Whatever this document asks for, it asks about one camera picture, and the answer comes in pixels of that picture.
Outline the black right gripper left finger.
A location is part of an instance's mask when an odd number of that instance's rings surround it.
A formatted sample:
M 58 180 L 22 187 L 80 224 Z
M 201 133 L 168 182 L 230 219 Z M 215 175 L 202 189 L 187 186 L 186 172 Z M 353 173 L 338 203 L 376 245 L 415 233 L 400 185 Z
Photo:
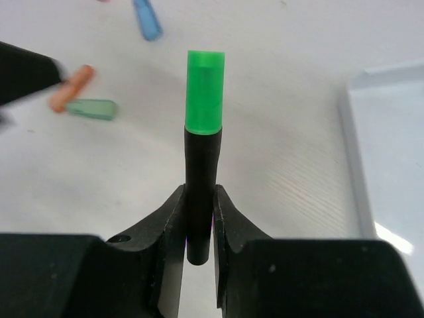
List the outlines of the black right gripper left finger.
M 186 247 L 183 185 L 155 212 L 113 236 L 125 279 L 117 317 L 177 317 Z

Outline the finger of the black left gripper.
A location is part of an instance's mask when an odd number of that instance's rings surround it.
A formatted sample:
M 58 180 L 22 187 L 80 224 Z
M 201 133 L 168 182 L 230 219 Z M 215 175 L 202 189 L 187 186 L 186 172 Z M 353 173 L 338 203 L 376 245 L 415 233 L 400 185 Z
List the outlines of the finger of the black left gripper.
M 0 70 L 2 106 L 62 82 L 57 61 L 4 42 Z

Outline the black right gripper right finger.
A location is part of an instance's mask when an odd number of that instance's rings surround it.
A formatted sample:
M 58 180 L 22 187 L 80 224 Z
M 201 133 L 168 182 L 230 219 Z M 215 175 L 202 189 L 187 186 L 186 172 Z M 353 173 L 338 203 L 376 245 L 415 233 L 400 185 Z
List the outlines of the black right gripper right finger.
M 248 244 L 269 239 L 234 205 L 221 185 L 213 198 L 213 243 L 217 307 L 223 317 L 254 317 L 257 281 Z

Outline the green cap black highlighter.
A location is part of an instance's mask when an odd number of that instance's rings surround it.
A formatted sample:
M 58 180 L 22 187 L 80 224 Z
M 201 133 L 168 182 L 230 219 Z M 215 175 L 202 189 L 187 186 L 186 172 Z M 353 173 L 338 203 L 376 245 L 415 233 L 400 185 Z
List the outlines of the green cap black highlighter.
M 185 212 L 187 259 L 209 259 L 213 196 L 221 150 L 225 54 L 187 53 L 185 97 Z

